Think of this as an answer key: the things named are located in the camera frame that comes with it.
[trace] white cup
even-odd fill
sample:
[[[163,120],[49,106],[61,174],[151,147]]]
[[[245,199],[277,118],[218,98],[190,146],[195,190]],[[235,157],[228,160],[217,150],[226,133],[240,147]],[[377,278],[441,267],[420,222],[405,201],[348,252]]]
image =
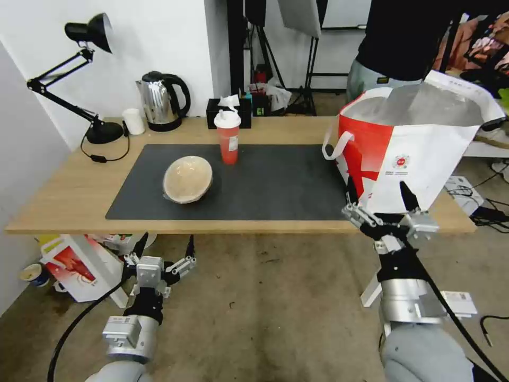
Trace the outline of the white cup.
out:
[[[140,135],[145,132],[145,125],[138,109],[124,110],[122,116],[131,135]]]

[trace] beige bowl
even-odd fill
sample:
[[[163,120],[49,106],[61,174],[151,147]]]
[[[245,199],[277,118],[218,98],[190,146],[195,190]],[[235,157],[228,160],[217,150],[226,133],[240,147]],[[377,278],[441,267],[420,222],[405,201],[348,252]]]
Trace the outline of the beige bowl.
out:
[[[212,184],[212,167],[202,157],[183,157],[173,162],[163,178],[163,196],[175,203],[199,200]]]

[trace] shopping bag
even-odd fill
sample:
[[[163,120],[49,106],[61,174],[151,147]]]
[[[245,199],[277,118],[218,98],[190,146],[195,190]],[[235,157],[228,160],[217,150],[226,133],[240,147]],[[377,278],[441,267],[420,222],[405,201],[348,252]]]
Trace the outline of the shopping bag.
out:
[[[326,153],[345,183],[350,177],[359,203],[376,213],[402,213],[400,182],[430,208],[478,128],[505,118],[489,92],[431,71],[420,85],[368,90],[337,117],[338,143]]]
[[[41,254],[41,262],[77,302],[94,301],[110,290],[98,266],[108,270],[115,282],[122,277],[122,262],[87,236],[41,238]],[[97,256],[100,264],[90,261]],[[127,297],[125,301],[117,299],[115,302],[125,307]]]

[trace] robotic arm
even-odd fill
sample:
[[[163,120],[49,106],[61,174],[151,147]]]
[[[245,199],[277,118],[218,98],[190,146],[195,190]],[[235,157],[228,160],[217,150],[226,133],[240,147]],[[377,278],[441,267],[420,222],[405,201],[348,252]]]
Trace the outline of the robotic arm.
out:
[[[373,295],[381,293],[380,356],[388,381],[474,381],[477,365],[469,361],[461,346],[442,330],[449,316],[470,345],[500,381],[507,381],[461,325],[440,290],[417,257],[414,246],[430,240],[438,225],[421,211],[416,196],[404,182],[401,196],[408,213],[372,214],[358,204],[353,183],[348,182],[343,213],[371,237],[380,258]],[[481,370],[484,380],[492,377]]]
[[[148,234],[125,256],[127,272],[136,276],[131,294],[134,303],[122,316],[111,316],[102,331],[108,342],[108,355],[114,362],[104,366],[86,382],[151,382],[145,364],[155,351],[157,328],[163,322],[163,299],[170,285],[178,283],[196,265],[194,238],[189,239],[186,255],[176,263],[160,257],[142,256]]]

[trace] lamp base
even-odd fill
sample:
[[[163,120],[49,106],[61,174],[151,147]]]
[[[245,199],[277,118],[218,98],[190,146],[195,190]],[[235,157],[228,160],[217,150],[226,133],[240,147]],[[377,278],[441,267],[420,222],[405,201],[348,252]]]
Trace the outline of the lamp base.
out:
[[[92,144],[104,144],[116,141],[123,134],[124,129],[119,124],[98,119],[86,132],[86,140]]]

